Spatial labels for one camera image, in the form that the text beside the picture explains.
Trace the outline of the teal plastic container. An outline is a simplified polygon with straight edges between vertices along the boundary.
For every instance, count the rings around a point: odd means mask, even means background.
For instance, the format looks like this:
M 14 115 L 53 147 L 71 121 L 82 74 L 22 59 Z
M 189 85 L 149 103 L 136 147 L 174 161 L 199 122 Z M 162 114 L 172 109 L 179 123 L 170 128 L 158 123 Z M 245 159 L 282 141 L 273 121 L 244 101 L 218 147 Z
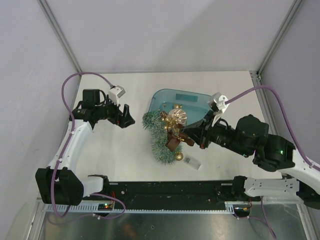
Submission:
M 165 111 L 168 113 L 175 105 L 180 105 L 187 115 L 187 125 L 201 120 L 211 110 L 208 101 L 211 96 L 202 93 L 164 88 L 151 98 L 149 112 Z

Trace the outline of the small frosted christmas tree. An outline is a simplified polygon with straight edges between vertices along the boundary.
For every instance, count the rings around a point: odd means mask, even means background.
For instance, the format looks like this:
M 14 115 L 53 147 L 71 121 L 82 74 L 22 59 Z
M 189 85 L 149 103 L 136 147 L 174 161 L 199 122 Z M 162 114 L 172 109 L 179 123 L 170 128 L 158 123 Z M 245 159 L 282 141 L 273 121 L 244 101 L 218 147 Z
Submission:
M 165 130 L 165 123 L 162 121 L 158 111 L 146 112 L 142 117 L 142 125 L 150 133 L 150 145 L 153 157 L 163 165 L 172 165 L 176 162 L 175 154 L 182 152 L 181 144 L 174 151 L 170 151 L 166 143 L 168 133 Z

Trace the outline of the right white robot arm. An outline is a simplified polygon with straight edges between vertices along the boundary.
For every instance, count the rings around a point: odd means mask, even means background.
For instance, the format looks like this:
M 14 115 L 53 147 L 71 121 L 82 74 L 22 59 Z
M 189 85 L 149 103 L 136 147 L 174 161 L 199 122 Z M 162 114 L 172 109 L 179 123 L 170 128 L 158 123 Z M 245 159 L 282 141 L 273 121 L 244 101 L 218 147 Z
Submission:
M 235 200 L 242 201 L 247 196 L 298 197 L 307 207 L 320 208 L 320 165 L 308 158 L 298 144 L 270 134 L 269 125 L 253 115 L 240 118 L 232 128 L 209 111 L 202 120 L 183 127 L 181 132 L 203 150 L 214 143 L 244 158 L 253 157 L 253 164 L 264 171 L 289 176 L 269 180 L 247 177 L 230 188 Z

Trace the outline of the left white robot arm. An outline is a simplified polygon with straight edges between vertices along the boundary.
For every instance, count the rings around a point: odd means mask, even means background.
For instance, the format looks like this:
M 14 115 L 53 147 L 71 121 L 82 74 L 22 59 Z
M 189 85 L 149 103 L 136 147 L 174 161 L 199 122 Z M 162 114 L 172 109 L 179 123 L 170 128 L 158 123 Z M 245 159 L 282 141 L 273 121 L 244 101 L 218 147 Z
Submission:
M 45 204 L 77 206 L 91 194 L 100 200 L 110 196 L 107 176 L 91 174 L 80 179 L 75 171 L 84 144 L 98 121 L 107 120 L 122 129 L 135 124 L 127 104 L 120 110 L 120 97 L 124 94 L 121 86 L 112 87 L 108 93 L 100 89 L 82 91 L 82 99 L 69 117 L 67 132 L 55 157 L 35 174 Z

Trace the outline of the gold striped bauble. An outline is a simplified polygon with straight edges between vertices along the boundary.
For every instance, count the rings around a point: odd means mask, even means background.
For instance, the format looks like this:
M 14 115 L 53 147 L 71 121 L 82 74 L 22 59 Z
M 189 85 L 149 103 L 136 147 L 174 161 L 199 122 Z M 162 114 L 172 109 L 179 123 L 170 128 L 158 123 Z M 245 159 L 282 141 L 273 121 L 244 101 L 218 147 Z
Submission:
M 168 113 L 168 118 L 174 120 L 177 124 L 185 126 L 187 124 L 187 113 L 181 108 L 174 108 Z

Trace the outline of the small gold ball ornament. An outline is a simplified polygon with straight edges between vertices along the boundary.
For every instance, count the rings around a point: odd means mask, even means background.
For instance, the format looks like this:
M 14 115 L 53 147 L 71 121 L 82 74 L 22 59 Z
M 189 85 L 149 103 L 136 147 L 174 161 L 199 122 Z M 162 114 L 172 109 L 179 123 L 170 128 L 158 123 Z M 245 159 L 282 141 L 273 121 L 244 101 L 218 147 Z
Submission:
M 179 109 L 181 109 L 181 108 L 182 108 L 182 106 L 181 106 L 181 105 L 176 104 L 176 105 L 174 105 L 174 106 L 173 106 L 173 108 L 174 108 L 174 109 L 176 109 L 176 110 L 179 110 Z
M 176 161 L 182 161 L 184 159 L 184 155 L 182 152 L 178 151 L 174 154 L 174 159 Z

